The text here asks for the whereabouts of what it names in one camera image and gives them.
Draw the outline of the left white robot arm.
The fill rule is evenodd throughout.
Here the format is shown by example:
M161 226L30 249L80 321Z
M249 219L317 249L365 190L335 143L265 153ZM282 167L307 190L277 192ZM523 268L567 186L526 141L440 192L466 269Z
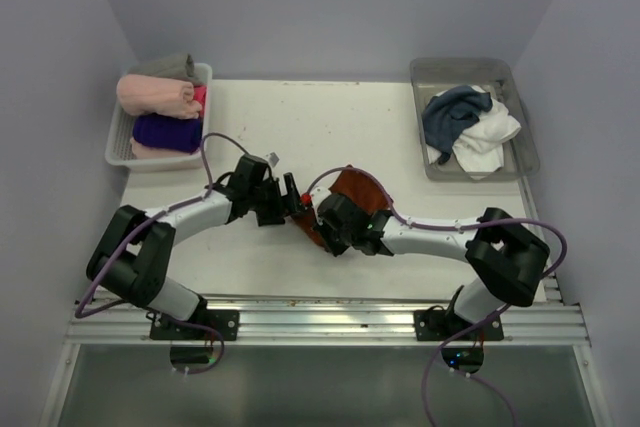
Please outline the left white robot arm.
M94 313L85 307L102 287L124 303L173 318L175 331L185 339L197 339L208 326L204 299L168 277L173 248L249 213L263 227L282 225L303 212L293 175L286 173L279 180L266 160L249 154L193 198L155 209L120 207L88 262L86 275L91 286L76 316Z

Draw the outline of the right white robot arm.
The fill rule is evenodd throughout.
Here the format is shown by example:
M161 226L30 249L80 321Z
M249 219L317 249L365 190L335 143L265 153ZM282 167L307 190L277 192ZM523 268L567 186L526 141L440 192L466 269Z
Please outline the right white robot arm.
M369 213L324 188L312 191L310 202L314 229L334 256L352 248L368 256L421 254L468 263L476 279L458 289L445 316L447 331L461 340L505 305L531 306L550 254L544 241L499 208L427 225L401 220L390 209Z

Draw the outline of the brown rust towel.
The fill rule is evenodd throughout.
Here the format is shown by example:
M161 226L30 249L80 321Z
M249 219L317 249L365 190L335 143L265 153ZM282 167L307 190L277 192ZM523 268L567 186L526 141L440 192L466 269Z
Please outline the brown rust towel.
M346 195L369 214L390 209L383 190L371 178L353 170L342 171L329 190L331 193ZM328 251L323 238L313 230L316 221L312 211L294 217L293 222L314 244Z

